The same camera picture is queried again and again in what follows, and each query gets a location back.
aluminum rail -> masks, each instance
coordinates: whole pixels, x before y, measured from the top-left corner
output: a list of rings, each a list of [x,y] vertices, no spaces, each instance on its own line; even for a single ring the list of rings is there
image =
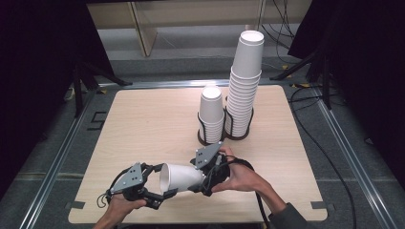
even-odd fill
[[[135,90],[135,89],[162,89],[162,88],[195,88],[204,87],[207,84],[215,84],[217,86],[228,86],[229,79],[207,79],[207,80],[180,80],[180,81],[161,81],[161,82],[134,82],[133,85],[119,86],[115,83],[99,84],[100,90],[105,89],[120,89],[120,90]],[[275,81],[268,78],[261,78],[259,85],[282,85],[291,84],[288,81]]]
[[[27,214],[21,223],[20,229],[34,227],[36,220],[38,219],[39,214],[41,213],[42,208],[44,207],[45,202],[53,188],[54,182],[57,178],[60,168],[62,167],[66,155],[69,153],[69,150],[71,149],[72,142],[74,141],[78,129],[84,119],[84,115],[86,114],[87,108],[89,107],[89,104],[93,99],[93,97],[95,96],[95,94],[96,91],[89,91],[87,93],[83,110],[79,114],[79,116],[76,117],[75,120],[73,121],[72,126],[69,129],[69,132],[67,133],[65,139],[62,142],[61,147],[59,148],[59,151],[57,152],[55,159],[53,160],[51,168],[49,169],[45,178],[42,180],[41,187],[36,193],[36,196],[33,199],[27,211]]]
[[[319,88],[316,87],[313,89],[313,93],[316,96],[322,95]],[[373,184],[373,181],[371,180],[366,169],[361,164],[359,158],[356,155],[356,152],[354,151],[345,134],[343,133],[342,128],[340,128],[340,125],[337,122],[333,112],[330,111],[325,105],[325,103],[322,101],[318,102],[318,105],[325,119],[327,120],[330,129],[332,130],[343,152],[343,155],[345,156],[346,160],[351,166],[352,172],[354,173],[354,176],[357,178],[357,181],[361,189],[363,190],[366,199],[369,201],[379,223],[381,224],[381,227],[387,229],[398,228],[389,210],[387,209],[382,196],[379,194],[377,188]]]

wooden table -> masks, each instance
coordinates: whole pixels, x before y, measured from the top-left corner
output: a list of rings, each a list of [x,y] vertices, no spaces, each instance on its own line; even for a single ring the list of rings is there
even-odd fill
[[[71,223],[95,223],[106,208],[98,208],[97,197],[110,187],[116,175],[135,162],[189,164],[197,139],[202,88],[132,90],[117,93],[98,139],[75,201],[83,209],[72,209]],[[223,87],[224,98],[228,88]],[[291,202],[307,220],[323,220],[326,209],[312,209],[312,201],[323,201],[286,96],[280,86],[259,86],[250,133],[240,141],[226,139],[237,157],[249,161],[280,196]],[[159,173],[145,185],[160,193]],[[124,222],[220,223],[263,221],[254,193],[225,191],[210,198],[201,193],[178,193],[158,211],[141,208]]]

tripod leg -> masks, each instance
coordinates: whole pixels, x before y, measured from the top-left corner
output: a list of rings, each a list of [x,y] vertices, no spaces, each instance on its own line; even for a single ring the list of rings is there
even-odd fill
[[[275,77],[271,77],[270,80],[281,80],[281,79],[285,79],[287,76],[291,75],[292,73],[297,72],[298,70],[300,70],[301,68],[303,68],[304,66],[306,66],[308,63],[312,62],[313,58],[315,57],[315,52],[311,53],[309,56],[307,56],[305,59],[301,60],[299,63],[295,64],[294,66],[292,66],[292,68],[284,71],[283,73],[275,76]]]
[[[330,106],[330,61],[328,57],[325,55],[324,57],[324,76],[322,77],[322,98],[324,100],[325,105],[328,109],[331,109]]]
[[[125,82],[125,81],[123,81],[123,80],[117,78],[115,75],[110,75],[110,74],[106,73],[105,71],[99,69],[98,67],[96,67],[96,66],[94,66],[94,65],[92,65],[92,64],[85,63],[85,62],[83,62],[82,64],[84,65],[84,67],[88,68],[89,70],[91,70],[91,71],[93,71],[93,72],[96,72],[96,73],[98,73],[98,74],[100,74],[100,75],[102,75],[102,76],[108,78],[109,80],[111,80],[111,81],[117,83],[119,86],[132,85],[131,82]]]
[[[76,106],[75,117],[77,117],[80,114],[81,110],[83,109],[83,97],[81,96],[81,83],[78,65],[76,65],[74,69],[74,88],[75,88],[75,106]]]

cabinet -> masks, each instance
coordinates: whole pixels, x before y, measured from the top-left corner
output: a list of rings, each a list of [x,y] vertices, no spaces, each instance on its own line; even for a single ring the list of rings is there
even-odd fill
[[[287,2],[288,22],[300,23],[311,0]],[[134,28],[143,55],[152,50],[158,27],[281,24],[285,1],[276,0],[171,0],[88,4],[98,29]]]

cord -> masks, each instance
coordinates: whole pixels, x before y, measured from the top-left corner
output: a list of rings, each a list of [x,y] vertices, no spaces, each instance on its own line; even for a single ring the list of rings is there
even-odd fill
[[[211,182],[211,178],[212,178],[212,175],[213,175],[213,171],[218,171],[219,169],[221,169],[224,166],[229,166],[230,164],[238,163],[238,164],[242,164],[242,165],[246,166],[247,168],[251,169],[252,171],[254,171],[253,166],[248,161],[237,158],[235,156],[226,156],[226,157],[232,157],[233,160],[228,161],[228,162],[223,163],[223,164],[220,164],[218,166],[215,166],[208,172],[208,174],[207,174],[207,177],[209,177],[208,178],[208,187],[210,187],[210,182]],[[257,202],[258,202],[258,205],[259,205],[259,210],[260,210],[260,213],[262,215],[263,221],[265,222],[266,228],[269,229],[270,228],[270,223],[269,223],[269,221],[267,219],[267,216],[266,216],[266,212],[265,212],[265,208],[263,206],[262,198],[260,197],[260,195],[257,192],[255,192],[255,194],[256,194]]]
[[[278,57],[281,61],[283,61],[283,62],[285,62],[285,63],[288,63],[288,64],[297,64],[297,63],[294,63],[294,62],[286,61],[286,60],[283,59],[283,58],[280,56],[280,54],[279,54],[279,46],[281,46],[281,47],[283,47],[283,48],[289,50],[289,46],[285,45],[284,43],[282,43],[282,42],[280,41],[280,36],[283,35],[283,36],[290,37],[291,40],[293,40],[293,38],[295,37],[295,35],[294,35],[293,32],[291,31],[291,28],[289,27],[288,12],[287,12],[287,0],[284,0],[284,13],[282,13],[282,12],[280,11],[280,8],[279,8],[279,6],[277,5],[277,3],[275,2],[275,0],[273,0],[273,3],[274,3],[275,8],[277,9],[277,11],[279,12],[281,19],[282,19],[282,24],[281,24],[281,27],[280,27],[280,30],[279,30],[279,31],[276,31],[276,30],[269,24],[270,28],[271,28],[273,31],[277,32],[277,34],[278,34],[278,35],[277,35],[277,38],[275,38],[273,35],[271,35],[271,34],[267,31],[267,29],[265,28],[264,25],[262,25],[262,28],[265,30],[265,32],[267,33],[267,35],[268,35],[274,42],[276,42],[276,53],[277,53],[277,57]],[[286,29],[289,34],[282,33],[283,29]]]
[[[114,187],[114,185],[117,183],[117,180],[118,180],[122,175],[126,174],[126,172],[128,172],[128,170],[130,170],[130,169],[131,169],[131,167],[122,170],[122,171],[116,176],[116,178],[113,180],[113,183],[111,183],[110,188],[107,189],[107,191],[106,191],[105,193],[103,193],[103,194],[101,194],[100,196],[98,196],[96,202],[97,202],[97,206],[98,206],[99,208],[103,208],[103,207],[105,207],[105,206],[107,205],[107,204],[104,202],[104,198],[107,199],[107,203],[110,203],[111,197],[112,197],[113,195],[115,195],[115,194],[121,194],[121,192],[118,192],[118,193],[111,193],[111,189],[112,189],[112,188]]]
[[[345,180],[342,178],[342,176],[340,175],[340,173],[339,173],[339,171],[337,170],[337,168],[335,167],[335,165],[333,164],[333,162],[331,161],[331,159],[330,159],[330,157],[327,155],[327,153],[326,153],[326,151],[322,148],[322,146],[318,143],[318,141],[316,141],[316,139],[308,132],[308,130],[304,127],[304,125],[302,124],[302,122],[301,122],[301,120],[298,118],[298,115],[297,115],[297,113],[295,113],[295,110],[294,110],[294,107],[293,107],[293,98],[294,98],[294,96],[296,95],[296,94],[298,94],[299,92],[301,92],[302,90],[304,90],[304,89],[307,89],[307,88],[301,88],[301,89],[298,89],[297,91],[295,91],[293,94],[292,94],[292,96],[291,96],[291,98],[290,98],[290,101],[292,101],[290,104],[291,104],[291,110],[292,110],[292,113],[293,113],[293,115],[294,115],[294,117],[295,117],[295,119],[297,120],[297,122],[299,123],[299,125],[302,127],[302,129],[304,130],[304,132],[309,136],[309,138],[313,141],[313,143],[315,143],[315,145],[321,150],[321,152],[323,153],[323,155],[325,156],[325,158],[328,160],[328,162],[330,163],[330,166],[332,167],[332,169],[333,169],[333,171],[337,174],[337,176],[339,177],[339,179],[340,179],[340,181],[342,182],[342,184],[343,184],[343,186],[344,186],[344,188],[345,188],[345,190],[346,190],[346,192],[347,192],[347,194],[348,194],[348,197],[349,197],[349,200],[350,200],[350,203],[351,203],[351,207],[352,207],[352,217],[353,217],[353,227],[352,228],[356,228],[357,227],[357,224],[356,224],[356,214],[355,214],[355,208],[354,208],[354,201],[353,201],[353,198],[352,198],[352,193],[351,193],[351,191],[349,190],[349,187],[348,187],[348,185],[347,185],[347,183],[345,182]]]

